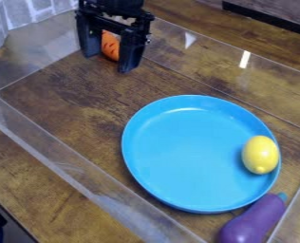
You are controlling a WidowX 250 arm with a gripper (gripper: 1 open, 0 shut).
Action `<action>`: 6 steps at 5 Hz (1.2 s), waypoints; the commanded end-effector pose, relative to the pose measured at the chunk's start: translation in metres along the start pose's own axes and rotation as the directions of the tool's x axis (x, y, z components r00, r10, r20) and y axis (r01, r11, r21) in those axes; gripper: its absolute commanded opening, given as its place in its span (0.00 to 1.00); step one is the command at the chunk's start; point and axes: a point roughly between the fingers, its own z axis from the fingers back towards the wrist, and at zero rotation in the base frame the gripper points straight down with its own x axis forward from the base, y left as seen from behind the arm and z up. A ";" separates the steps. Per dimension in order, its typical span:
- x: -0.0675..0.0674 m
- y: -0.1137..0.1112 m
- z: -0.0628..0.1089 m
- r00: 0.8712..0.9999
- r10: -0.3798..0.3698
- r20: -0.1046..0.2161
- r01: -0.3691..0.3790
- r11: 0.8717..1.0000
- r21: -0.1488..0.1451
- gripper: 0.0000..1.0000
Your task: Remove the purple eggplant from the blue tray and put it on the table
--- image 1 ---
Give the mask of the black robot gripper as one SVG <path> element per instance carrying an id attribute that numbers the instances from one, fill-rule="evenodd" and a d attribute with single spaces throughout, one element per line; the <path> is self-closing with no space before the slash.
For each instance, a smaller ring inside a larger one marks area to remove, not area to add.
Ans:
<path id="1" fill-rule="evenodd" d="M 120 32 L 117 72 L 128 73 L 137 67 L 149 41 L 149 23 L 153 15 L 141 9 L 144 0 L 79 0 L 76 30 L 80 50 L 88 58 L 100 53 L 101 30 Z M 133 19 L 129 27 L 112 20 Z"/>

